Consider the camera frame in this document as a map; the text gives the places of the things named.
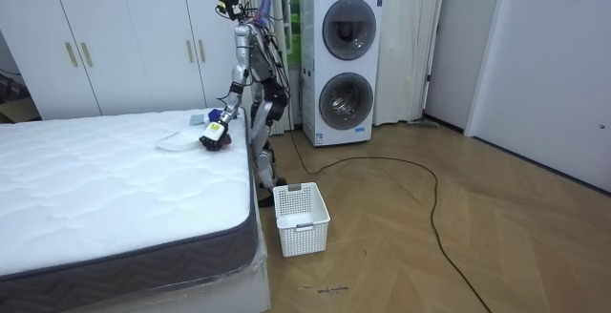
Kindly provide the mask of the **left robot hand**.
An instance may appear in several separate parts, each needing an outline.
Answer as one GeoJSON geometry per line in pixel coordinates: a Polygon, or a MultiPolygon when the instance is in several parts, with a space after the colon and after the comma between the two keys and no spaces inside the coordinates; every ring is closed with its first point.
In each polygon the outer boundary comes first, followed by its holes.
{"type": "Polygon", "coordinates": [[[207,151],[217,152],[232,142],[228,131],[227,123],[223,121],[210,122],[206,126],[203,135],[199,138],[200,144],[207,151]]]}

